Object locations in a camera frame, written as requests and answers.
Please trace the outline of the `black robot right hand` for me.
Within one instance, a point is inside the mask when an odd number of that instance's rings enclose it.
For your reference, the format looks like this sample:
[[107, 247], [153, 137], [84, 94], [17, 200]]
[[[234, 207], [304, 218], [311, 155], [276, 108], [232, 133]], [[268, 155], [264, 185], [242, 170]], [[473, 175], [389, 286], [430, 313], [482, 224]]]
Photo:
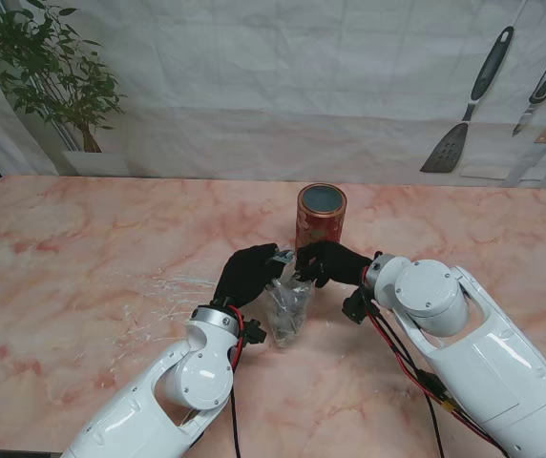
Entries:
[[338, 242], [320, 240], [298, 250], [294, 277], [298, 281], [312, 281], [316, 288], [329, 281], [358, 286], [371, 264], [372, 259]]

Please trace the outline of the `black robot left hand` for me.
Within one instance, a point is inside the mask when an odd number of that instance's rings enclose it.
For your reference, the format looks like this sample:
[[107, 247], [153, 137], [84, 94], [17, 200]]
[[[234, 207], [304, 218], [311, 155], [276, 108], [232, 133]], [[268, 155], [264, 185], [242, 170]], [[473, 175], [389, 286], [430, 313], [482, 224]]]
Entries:
[[283, 273], [284, 263], [272, 260], [278, 250], [276, 243], [267, 243], [235, 252], [222, 269], [214, 303], [240, 308], [257, 299]]

